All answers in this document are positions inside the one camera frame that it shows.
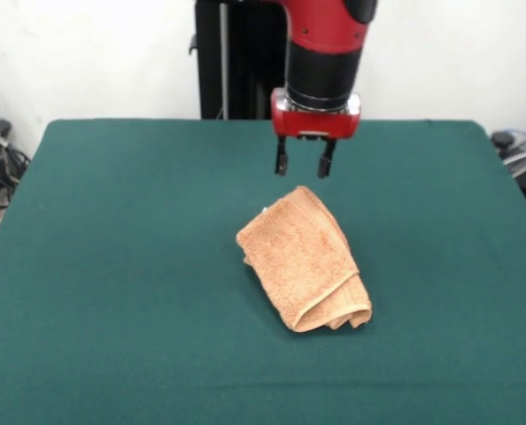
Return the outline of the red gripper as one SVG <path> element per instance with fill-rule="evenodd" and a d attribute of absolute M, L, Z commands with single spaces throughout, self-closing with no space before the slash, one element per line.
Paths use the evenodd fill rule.
<path fill-rule="evenodd" d="M 352 93 L 345 107 L 336 112 L 308 111 L 299 108 L 287 97 L 285 88 L 274 89 L 271 95 L 271 121 L 277 136 L 275 173 L 287 173 L 288 154 L 286 137 L 317 136 L 325 139 L 325 150 L 321 154 L 318 177 L 329 177 L 337 139 L 348 139 L 355 134 L 359 122 L 361 101 Z"/>

